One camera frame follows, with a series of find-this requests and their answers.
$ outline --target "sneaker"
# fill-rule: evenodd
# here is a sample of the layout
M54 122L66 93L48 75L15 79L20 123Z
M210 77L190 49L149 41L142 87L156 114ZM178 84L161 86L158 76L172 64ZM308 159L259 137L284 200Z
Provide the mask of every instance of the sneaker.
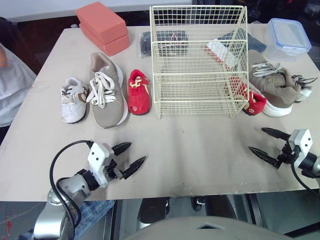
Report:
M80 122L86 116L88 87L78 78L69 77L61 88L61 116L67 124Z
M264 110L266 103L267 103L267 99L265 97L256 93L253 90L250 90L249 91L249 101L243 107L242 110L246 114L248 114L250 116L254 116L254 115L261 113Z
M101 52L91 54L90 94L95 123L102 129L121 124L128 116L128 105L122 93L123 73Z
M300 94L301 86L294 84L280 63L274 67L256 50L249 50L248 58L250 88L255 87L253 90L267 99L263 112L271 117L288 115Z
M150 110L149 82L146 76L135 69L128 80L128 108L130 113L144 115Z
M293 81L294 85L301 86L300 94L296 97L295 103L300 103L303 100L306 100L307 97L310 96L310 94L312 93L312 86L310 86L310 84L313 83L317 79L318 79L317 77L305 79L301 75L293 75L292 76L292 81Z

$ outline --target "blue container lid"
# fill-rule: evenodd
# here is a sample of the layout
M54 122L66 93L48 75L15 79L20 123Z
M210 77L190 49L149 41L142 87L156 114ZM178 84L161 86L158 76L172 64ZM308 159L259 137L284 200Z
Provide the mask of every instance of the blue container lid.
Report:
M273 40L280 48L311 49L309 38L302 24L295 20L272 18L269 21Z

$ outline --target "white wire basket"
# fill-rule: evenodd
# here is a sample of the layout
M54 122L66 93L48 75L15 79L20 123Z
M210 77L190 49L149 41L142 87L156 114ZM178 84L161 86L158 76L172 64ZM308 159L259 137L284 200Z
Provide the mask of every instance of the white wire basket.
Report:
M152 6L150 27L159 117L239 113L249 98L246 7Z

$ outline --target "shoelace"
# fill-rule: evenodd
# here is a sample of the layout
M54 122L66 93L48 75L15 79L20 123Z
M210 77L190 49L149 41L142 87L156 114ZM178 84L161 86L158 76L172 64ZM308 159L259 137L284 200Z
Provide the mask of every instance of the shoelace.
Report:
M73 99L69 97L71 92L68 92L68 91L70 90L72 90L72 88L68 88L65 91L61 90L61 99L63 104L73 103Z
M141 84L140 84L141 82L142 82L141 77L140 77L140 76L137 76L137 77L135 78L135 80L134 80L134 83L130 82L130 86L131 86L132 88L137 89L137 87L140 87L140 86L141 86ZM142 84L142 85L144 86L145 91L149 94L148 85L147 85L147 84Z
M292 80L294 82L294 85L300 85L302 88L304 88L305 85L307 85L307 84L313 83L317 79L318 79L318 77L304 79L304 77L302 75L293 75L292 76Z
M283 67L280 65L280 62L276 64L276 66L272 66L269 62L263 62L255 65L251 65L252 68L256 68L253 76L255 77L264 77L269 74L275 74L279 72Z
M92 91L87 97L86 101L93 105L98 105L100 108L104 108L106 103L112 103L117 98L115 97L115 82L111 77L107 76L101 71L97 71L94 74L94 78L90 80Z

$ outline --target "person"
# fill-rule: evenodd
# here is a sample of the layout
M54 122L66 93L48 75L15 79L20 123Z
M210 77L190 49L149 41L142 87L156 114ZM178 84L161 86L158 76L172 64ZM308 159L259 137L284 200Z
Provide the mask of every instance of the person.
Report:
M113 208L114 203L114 200L85 201L80 206L81 221L75 228L74 240L80 240L88 229L95 225L96 222L98 222L110 209ZM32 240L33 233L34 230L30 229L28 232L19 235L15 240Z
M0 144L35 79L36 74L0 43Z

